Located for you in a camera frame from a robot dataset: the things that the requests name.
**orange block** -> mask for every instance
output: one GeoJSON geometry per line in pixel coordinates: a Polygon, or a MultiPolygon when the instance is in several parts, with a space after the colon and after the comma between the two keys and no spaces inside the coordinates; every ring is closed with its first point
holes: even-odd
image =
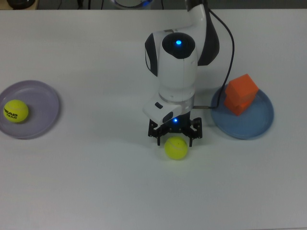
{"type": "Polygon", "coordinates": [[[255,98],[259,88],[248,74],[229,82],[225,93],[234,106],[239,106],[255,98]]]}
{"type": "Polygon", "coordinates": [[[250,100],[248,100],[247,102],[244,102],[240,105],[235,106],[231,99],[229,97],[226,97],[225,101],[224,101],[224,105],[231,111],[233,112],[235,115],[239,116],[241,115],[254,101],[255,96],[253,98],[251,98],[250,100]]]}

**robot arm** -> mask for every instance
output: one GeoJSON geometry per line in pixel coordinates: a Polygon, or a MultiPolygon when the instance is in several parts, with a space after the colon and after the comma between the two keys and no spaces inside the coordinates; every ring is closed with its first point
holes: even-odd
{"type": "Polygon", "coordinates": [[[198,66],[209,65],[219,52],[219,40],[210,18],[207,0],[186,0],[186,7],[191,26],[154,32],[145,42],[146,64],[155,76],[158,76],[161,42],[171,33],[185,33],[194,39],[198,66]]]}
{"type": "Polygon", "coordinates": [[[191,111],[197,66],[210,64],[219,52],[206,0],[186,0],[186,7],[191,26],[154,32],[145,42],[147,67],[160,86],[143,111],[157,125],[191,111]]]}

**tennis ball logo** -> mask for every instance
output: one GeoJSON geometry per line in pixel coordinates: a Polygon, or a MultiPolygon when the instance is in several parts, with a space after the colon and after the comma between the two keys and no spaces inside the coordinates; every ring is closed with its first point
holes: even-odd
{"type": "Polygon", "coordinates": [[[28,106],[20,100],[12,100],[5,104],[3,114],[11,122],[18,123],[24,121],[29,114],[28,106]]]}
{"type": "Polygon", "coordinates": [[[11,117],[13,119],[17,119],[18,114],[12,114],[10,111],[8,111],[6,108],[4,108],[4,111],[6,113],[6,116],[11,117]]]}

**tennis ball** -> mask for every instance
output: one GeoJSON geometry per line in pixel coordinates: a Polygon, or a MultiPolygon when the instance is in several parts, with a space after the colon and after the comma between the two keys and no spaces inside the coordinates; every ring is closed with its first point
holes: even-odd
{"type": "Polygon", "coordinates": [[[188,146],[181,137],[171,137],[167,139],[164,149],[167,156],[173,160],[183,159],[188,152],[188,146]]]}
{"type": "Polygon", "coordinates": [[[11,122],[18,123],[24,121],[28,114],[28,106],[20,100],[11,100],[3,108],[3,114],[11,122]]]}

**table surface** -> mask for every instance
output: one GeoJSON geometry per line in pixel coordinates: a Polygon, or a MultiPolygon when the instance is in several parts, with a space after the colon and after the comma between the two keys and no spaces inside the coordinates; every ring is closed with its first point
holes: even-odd
{"type": "MultiPolygon", "coordinates": [[[[36,10],[38,7],[38,0],[36,0],[32,6],[26,8],[25,10],[36,10]]],[[[0,10],[12,10],[13,8],[10,7],[6,0],[0,0],[0,10]]]]}
{"type": "MultiPolygon", "coordinates": [[[[3,11],[0,92],[23,80],[52,86],[55,126],[32,140],[0,133],[2,230],[244,230],[307,226],[307,10],[216,10],[232,31],[230,79],[250,74],[275,119],[255,140],[220,131],[172,161],[147,136],[143,105],[158,88],[144,41],[189,25],[185,11],[3,11]]],[[[222,84],[231,40],[199,67],[195,104],[222,84]]]]}

